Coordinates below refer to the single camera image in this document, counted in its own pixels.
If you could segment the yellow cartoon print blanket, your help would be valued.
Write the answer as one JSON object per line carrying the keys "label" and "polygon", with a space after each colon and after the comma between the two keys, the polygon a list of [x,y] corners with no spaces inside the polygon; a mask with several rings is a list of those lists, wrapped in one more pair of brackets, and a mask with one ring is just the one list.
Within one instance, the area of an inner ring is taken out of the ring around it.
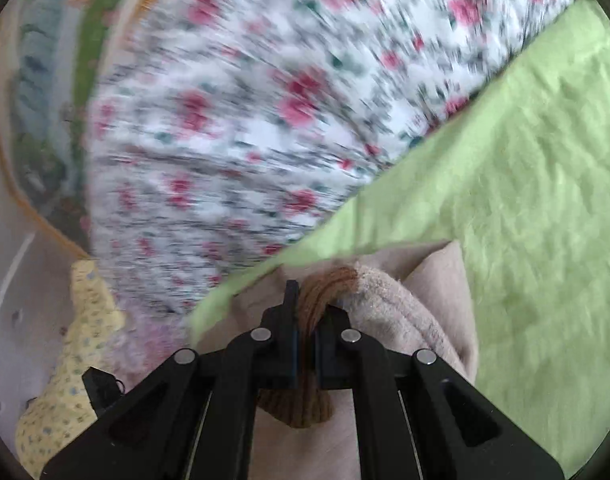
{"label": "yellow cartoon print blanket", "polygon": [[70,299],[74,318],[66,328],[55,371],[16,425],[17,457],[34,479],[53,456],[96,421],[82,374],[90,367],[103,367],[107,343],[125,324],[125,315],[115,307],[92,260],[72,265]]}

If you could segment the beige knit sweater brown trim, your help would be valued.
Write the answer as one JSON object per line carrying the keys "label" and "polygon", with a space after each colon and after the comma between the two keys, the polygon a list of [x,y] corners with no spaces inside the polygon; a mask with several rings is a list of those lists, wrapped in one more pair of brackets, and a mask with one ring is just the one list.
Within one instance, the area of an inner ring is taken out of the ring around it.
{"label": "beige knit sweater brown trim", "polygon": [[[411,354],[429,348],[469,382],[478,370],[478,341],[461,246],[455,240],[393,246],[372,255],[311,266],[279,266],[234,296],[218,348],[255,327],[298,281],[300,327],[310,327],[333,302],[350,324],[385,348]],[[250,478],[357,479],[360,476],[352,394],[310,390],[301,408],[262,402],[256,415]]]}

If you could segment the purple pink floral pillow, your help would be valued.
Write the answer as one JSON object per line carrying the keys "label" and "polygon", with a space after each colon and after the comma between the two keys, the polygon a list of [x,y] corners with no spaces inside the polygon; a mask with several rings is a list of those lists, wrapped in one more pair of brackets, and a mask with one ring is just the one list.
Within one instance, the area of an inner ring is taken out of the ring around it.
{"label": "purple pink floral pillow", "polygon": [[186,317],[177,313],[137,309],[124,311],[122,315],[124,324],[111,334],[103,366],[129,391],[189,344],[189,330]]}

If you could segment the gold framed headboard picture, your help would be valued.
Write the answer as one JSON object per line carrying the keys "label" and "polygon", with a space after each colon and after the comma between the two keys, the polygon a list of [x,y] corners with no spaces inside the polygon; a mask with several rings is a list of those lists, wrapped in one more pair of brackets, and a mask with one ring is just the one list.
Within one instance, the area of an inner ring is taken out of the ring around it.
{"label": "gold framed headboard picture", "polygon": [[1,169],[25,214],[80,258],[88,101],[153,1],[0,0]]}

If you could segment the red floral white quilt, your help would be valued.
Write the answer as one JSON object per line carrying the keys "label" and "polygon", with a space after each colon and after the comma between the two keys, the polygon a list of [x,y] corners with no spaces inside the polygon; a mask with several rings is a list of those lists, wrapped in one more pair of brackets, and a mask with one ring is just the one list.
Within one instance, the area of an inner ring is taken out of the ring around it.
{"label": "red floral white quilt", "polygon": [[91,246],[187,314],[456,114],[574,0],[155,0],[89,104]]}

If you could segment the light green bed sheet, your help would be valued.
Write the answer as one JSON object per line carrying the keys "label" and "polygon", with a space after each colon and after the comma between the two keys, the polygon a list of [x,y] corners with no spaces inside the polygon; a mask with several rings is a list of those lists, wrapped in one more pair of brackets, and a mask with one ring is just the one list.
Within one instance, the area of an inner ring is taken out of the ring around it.
{"label": "light green bed sheet", "polygon": [[457,240],[477,388],[566,474],[610,430],[610,20],[576,0],[473,103],[270,266]]}

